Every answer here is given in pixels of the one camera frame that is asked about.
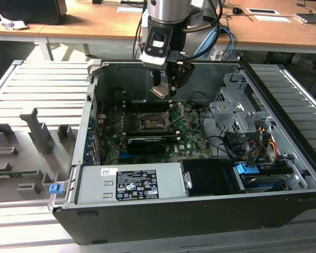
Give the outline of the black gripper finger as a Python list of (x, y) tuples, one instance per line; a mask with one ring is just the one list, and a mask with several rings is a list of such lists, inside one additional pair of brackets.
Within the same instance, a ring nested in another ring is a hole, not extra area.
[(194, 69), (194, 64), (190, 62), (172, 64), (169, 67), (169, 96), (175, 96), (177, 89), (187, 84)]
[(160, 70), (151, 70), (153, 86), (158, 86), (161, 84), (161, 71)]

